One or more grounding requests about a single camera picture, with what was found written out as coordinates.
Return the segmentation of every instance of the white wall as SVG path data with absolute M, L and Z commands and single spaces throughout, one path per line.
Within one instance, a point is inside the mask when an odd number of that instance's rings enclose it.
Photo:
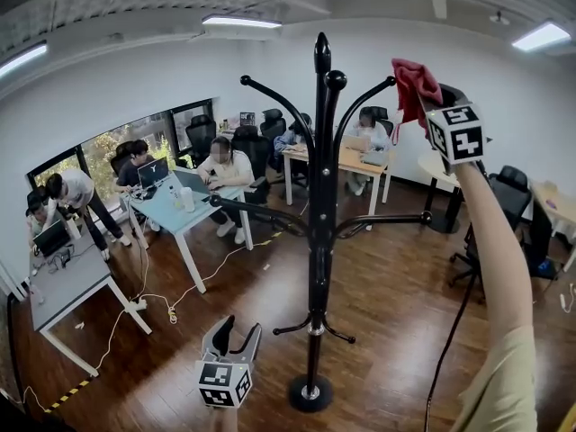
M 313 117 L 312 53 L 320 30 L 328 35 L 333 68 L 348 75 L 338 118 L 361 93 L 392 73 L 391 58 L 422 62 L 438 81 L 463 89 L 480 105 L 494 138 L 485 158 L 490 171 L 511 164 L 576 195 L 571 177 L 576 85 L 571 72 L 501 41 L 441 25 L 310 22 L 285 27 L 280 40 L 199 39 L 126 49 L 63 68 L 7 96 L 0 102 L 0 180 L 6 188 L 0 199 L 0 259 L 15 274 L 28 274 L 24 175 L 79 142 L 208 97 L 218 98 L 217 119 L 276 107 L 241 86 L 243 74 L 276 89 Z M 382 105 L 392 113 L 397 103 L 396 89 L 389 88 L 367 105 Z M 423 130 L 415 123 L 402 125 L 393 173 L 428 183 L 429 176 L 417 164 L 426 149 Z

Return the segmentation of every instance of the fluorescent light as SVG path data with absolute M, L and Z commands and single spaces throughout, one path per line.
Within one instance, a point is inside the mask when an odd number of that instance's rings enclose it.
M 556 24 L 547 22 L 537 29 L 527 33 L 524 37 L 512 43 L 512 46 L 523 51 L 537 50 L 538 48 L 548 47 L 568 41 L 571 39 L 570 34 L 561 29 Z
M 261 27 L 264 29 L 275 29 L 282 26 L 281 23 L 276 21 L 264 21 L 262 19 L 251 19 L 239 16 L 208 16 L 202 20 L 205 25 L 241 25 L 245 27 Z
M 26 64 L 28 61 L 43 55 L 46 51 L 48 51 L 48 46 L 46 43 L 42 43 L 41 45 L 35 45 L 32 48 L 17 54 L 14 58 L 6 61 L 2 66 L 0 66 L 0 78 L 5 76 L 8 72 L 12 72 L 22 64 Z

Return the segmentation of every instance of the black shirt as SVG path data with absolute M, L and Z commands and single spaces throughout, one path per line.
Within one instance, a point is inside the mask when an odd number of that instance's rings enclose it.
M 144 165 L 153 161 L 154 157 L 148 155 L 146 157 L 146 163 Z M 128 160 L 121 168 L 116 184 L 119 186 L 130 185 L 132 187 L 140 184 L 140 177 L 138 176 L 138 168 L 143 167 L 144 165 L 136 166 L 132 163 L 132 160 Z

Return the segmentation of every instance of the hand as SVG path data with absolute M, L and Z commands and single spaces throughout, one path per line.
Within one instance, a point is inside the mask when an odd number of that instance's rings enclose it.
M 215 191 L 216 189 L 223 187 L 224 184 L 219 179 L 214 179 L 211 183 L 208 184 L 208 189 L 211 191 Z

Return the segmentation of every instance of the coat rack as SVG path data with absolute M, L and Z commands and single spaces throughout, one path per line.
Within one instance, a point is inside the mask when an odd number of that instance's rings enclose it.
M 396 79 L 388 76 L 383 82 L 362 94 L 348 108 L 336 134 L 333 124 L 338 97 L 347 84 L 347 77 L 339 70 L 331 70 L 331 53 L 328 39 L 321 32 L 314 50 L 316 68 L 316 132 L 313 138 L 302 115 L 283 96 L 243 76 L 240 83 L 251 86 L 260 93 L 275 99 L 299 123 L 303 131 L 309 157 L 310 208 L 308 224 L 286 212 L 272 210 L 250 203 L 223 200 L 218 195 L 211 198 L 213 206 L 236 208 L 246 212 L 260 213 L 279 220 L 289 221 L 301 235 L 308 238 L 310 246 L 308 316 L 300 325 L 276 328 L 273 333 L 280 335 L 308 327 L 309 350 L 308 372 L 293 379 L 288 387 L 291 405 L 299 411 L 315 412 L 324 410 L 332 401 L 332 387 L 329 380 L 318 375 L 320 342 L 325 331 L 350 344 L 356 338 L 334 330 L 327 322 L 327 307 L 332 268 L 333 247 L 336 239 L 349 239 L 372 224 L 421 223 L 428 224 L 431 215 L 428 211 L 413 215 L 357 216 L 336 225 L 338 195 L 338 158 L 340 142 L 350 118 L 368 99 L 383 89 L 396 85 Z

